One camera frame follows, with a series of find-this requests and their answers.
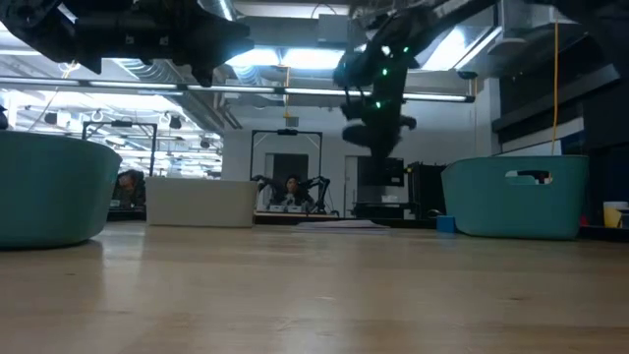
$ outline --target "teal plastic tub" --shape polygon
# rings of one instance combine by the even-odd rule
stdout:
[[[550,178],[540,182],[540,176]],[[443,171],[447,213],[473,236],[574,239],[588,177],[585,156],[486,157]]]
[[[121,161],[96,143],[0,132],[0,248],[60,247],[97,235]]]

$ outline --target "teal bin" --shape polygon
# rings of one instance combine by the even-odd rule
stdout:
[[[551,178],[540,182],[544,175]],[[447,212],[462,232],[552,240],[577,236],[587,177],[585,156],[472,158],[441,175]]]
[[[50,248],[102,231],[122,158],[66,137],[0,132],[0,248]]]

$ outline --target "wooden table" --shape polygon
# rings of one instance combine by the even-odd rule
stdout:
[[[148,228],[0,254],[2,353],[626,353],[625,244]]]

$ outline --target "metal frame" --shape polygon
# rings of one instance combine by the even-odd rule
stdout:
[[[90,125],[95,125],[96,129],[92,132],[87,133],[87,127]],[[134,123],[127,121],[113,121],[113,122],[94,122],[94,121],[86,121],[83,122],[83,133],[81,135],[81,139],[87,140],[91,138],[98,129],[103,126],[111,126],[111,127],[124,127],[124,128],[132,128],[136,127],[151,127],[153,129],[153,135],[151,137],[151,147],[150,147],[150,166],[148,168],[148,177],[153,176],[153,169],[155,167],[155,150],[157,149],[157,124],[156,123]]]
[[[282,130],[253,130],[252,131],[252,141],[251,141],[251,150],[249,153],[249,178],[254,177],[254,148],[255,148],[255,144],[254,144],[254,139],[256,138],[256,135],[259,133],[268,133],[268,134],[277,134],[280,135],[280,132],[282,132]],[[299,136],[299,135],[316,135],[318,136],[319,139],[319,144],[318,144],[318,175],[321,175],[321,161],[323,158],[323,133],[322,132],[300,132],[300,131],[295,131],[297,133],[297,135],[295,136]]]

